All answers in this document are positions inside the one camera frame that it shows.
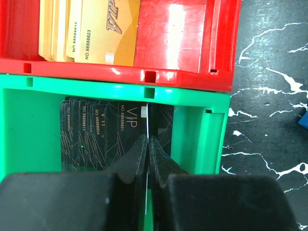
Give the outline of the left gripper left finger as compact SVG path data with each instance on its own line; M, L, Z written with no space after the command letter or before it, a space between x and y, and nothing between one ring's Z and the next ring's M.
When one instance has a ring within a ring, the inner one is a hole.
M0 184L3 231L141 231L146 135L104 171L16 173Z

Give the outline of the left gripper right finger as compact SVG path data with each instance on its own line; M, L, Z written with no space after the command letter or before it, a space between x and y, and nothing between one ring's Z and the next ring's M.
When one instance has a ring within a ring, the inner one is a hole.
M149 140L156 231L296 231L279 184L264 176L195 175Z

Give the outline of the black VIP credit card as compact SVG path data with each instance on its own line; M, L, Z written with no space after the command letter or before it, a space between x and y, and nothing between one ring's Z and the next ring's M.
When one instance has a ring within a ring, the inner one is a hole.
M148 186L149 186L149 137L150 137L150 103L146 104L146 130L147 130L147 152L146 152L146 160L147 160L147 172L146 172L146 188L145 188L145 216L147 215L147 204L148 204Z

